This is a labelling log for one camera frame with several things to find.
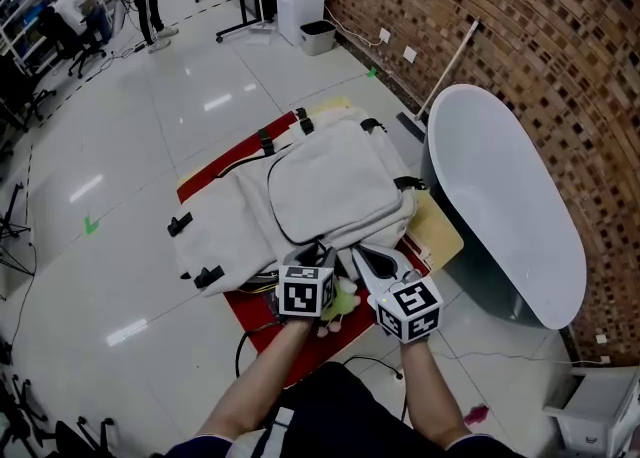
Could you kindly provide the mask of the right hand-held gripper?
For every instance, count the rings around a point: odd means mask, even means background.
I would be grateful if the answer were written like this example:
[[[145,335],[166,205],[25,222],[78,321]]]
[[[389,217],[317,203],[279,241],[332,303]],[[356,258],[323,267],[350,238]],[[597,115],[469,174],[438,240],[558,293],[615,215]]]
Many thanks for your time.
[[[394,248],[358,244],[352,248],[360,278],[371,292],[376,322],[401,343],[428,337],[440,322],[443,298],[429,275],[414,269]]]

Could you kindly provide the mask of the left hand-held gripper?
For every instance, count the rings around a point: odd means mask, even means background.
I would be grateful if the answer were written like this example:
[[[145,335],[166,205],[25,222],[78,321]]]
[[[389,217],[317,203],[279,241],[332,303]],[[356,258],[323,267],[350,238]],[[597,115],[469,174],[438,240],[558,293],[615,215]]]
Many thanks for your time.
[[[322,242],[291,251],[279,267],[276,289],[279,314],[320,317],[334,299],[336,260],[336,249]]]

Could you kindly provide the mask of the stuffed white backpack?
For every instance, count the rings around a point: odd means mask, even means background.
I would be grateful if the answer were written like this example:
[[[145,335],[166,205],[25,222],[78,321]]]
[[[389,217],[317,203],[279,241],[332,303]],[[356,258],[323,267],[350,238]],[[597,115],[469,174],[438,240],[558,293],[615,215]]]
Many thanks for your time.
[[[331,108],[310,121],[309,134],[295,124],[274,155],[234,171],[275,257],[314,240],[337,250],[359,242],[395,246],[424,182],[363,109]]]

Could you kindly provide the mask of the person's right forearm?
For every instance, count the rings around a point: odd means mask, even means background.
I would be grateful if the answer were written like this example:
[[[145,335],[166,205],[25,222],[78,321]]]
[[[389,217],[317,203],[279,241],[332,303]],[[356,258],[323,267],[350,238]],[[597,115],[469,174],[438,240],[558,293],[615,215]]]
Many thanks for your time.
[[[470,434],[426,340],[400,346],[413,428],[442,448]]]

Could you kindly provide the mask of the person's left forearm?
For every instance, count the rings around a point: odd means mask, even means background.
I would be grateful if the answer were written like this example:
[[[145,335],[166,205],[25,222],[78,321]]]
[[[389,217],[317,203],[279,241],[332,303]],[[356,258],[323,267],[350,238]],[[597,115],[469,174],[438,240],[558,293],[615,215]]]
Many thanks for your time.
[[[236,439],[258,429],[282,393],[314,320],[290,319],[231,384],[198,432]]]

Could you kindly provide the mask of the white fabric bag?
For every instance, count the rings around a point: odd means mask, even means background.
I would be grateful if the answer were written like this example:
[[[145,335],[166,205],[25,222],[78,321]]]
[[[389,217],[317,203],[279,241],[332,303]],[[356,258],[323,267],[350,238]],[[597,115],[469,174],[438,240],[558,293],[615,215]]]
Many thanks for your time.
[[[235,173],[185,201],[167,231],[182,270],[205,296],[235,290],[275,267],[275,252]]]

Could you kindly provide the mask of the green plush toy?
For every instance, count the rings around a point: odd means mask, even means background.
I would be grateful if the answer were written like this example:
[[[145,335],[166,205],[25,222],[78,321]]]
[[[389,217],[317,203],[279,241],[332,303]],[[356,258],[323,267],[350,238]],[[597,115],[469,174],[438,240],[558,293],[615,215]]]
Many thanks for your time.
[[[318,338],[324,338],[330,333],[338,333],[342,328],[342,320],[351,314],[361,303],[356,294],[356,284],[346,277],[337,277],[334,283],[334,297],[320,316],[320,323],[316,330]]]

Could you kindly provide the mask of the dark bathtub white inside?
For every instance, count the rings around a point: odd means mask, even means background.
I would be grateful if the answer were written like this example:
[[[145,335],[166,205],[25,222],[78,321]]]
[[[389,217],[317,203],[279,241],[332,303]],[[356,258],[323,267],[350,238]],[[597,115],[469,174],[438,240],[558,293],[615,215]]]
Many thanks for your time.
[[[513,112],[470,84],[444,89],[427,119],[421,175],[463,240],[446,272],[489,314],[559,330],[584,301],[584,247]]]

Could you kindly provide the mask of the person's dark clothing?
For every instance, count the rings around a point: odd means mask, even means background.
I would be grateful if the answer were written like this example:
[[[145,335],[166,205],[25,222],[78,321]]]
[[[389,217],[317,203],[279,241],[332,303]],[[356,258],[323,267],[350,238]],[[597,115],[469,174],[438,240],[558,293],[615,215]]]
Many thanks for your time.
[[[524,458],[488,435],[442,448],[393,416],[344,365],[327,362],[283,391],[259,430],[197,436],[164,458]]]

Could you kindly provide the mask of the white trash bin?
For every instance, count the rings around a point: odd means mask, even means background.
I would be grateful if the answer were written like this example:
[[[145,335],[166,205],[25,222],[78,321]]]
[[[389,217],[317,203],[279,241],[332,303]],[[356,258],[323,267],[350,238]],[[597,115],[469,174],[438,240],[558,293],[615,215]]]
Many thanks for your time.
[[[329,52],[334,47],[336,27],[330,21],[320,20],[300,27],[300,46],[309,56]]]

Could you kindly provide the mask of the white cabinet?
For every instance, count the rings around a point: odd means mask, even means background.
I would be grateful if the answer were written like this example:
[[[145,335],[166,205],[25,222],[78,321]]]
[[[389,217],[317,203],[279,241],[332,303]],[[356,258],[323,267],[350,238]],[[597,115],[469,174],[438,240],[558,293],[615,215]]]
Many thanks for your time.
[[[574,455],[615,458],[640,425],[640,366],[573,368],[543,413]]]

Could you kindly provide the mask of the black tripod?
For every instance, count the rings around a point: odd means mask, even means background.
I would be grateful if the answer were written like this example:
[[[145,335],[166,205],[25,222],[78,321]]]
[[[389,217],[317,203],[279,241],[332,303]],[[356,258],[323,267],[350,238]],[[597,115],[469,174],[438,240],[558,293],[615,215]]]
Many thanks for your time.
[[[26,279],[37,272],[37,251],[32,243],[32,228],[17,221],[16,203],[25,190],[16,183],[3,214],[0,214],[0,302],[5,302]]]

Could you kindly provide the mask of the white-handled mop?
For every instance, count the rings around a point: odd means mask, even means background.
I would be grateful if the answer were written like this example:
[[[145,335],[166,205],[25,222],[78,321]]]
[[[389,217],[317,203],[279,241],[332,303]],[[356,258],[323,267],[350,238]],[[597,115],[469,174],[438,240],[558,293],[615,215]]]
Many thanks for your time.
[[[459,60],[462,58],[463,53],[468,48],[471,39],[473,38],[480,24],[481,19],[475,18],[464,38],[461,40],[459,47],[445,67],[443,73],[438,78],[426,100],[420,106],[419,110],[415,114],[399,112],[396,115],[396,120],[406,131],[411,134],[412,137],[417,139],[419,143],[423,143],[426,137],[426,122],[428,120],[429,109],[431,108],[431,105],[435,101],[437,94],[444,88],[445,81],[453,74],[457,64],[459,63]]]

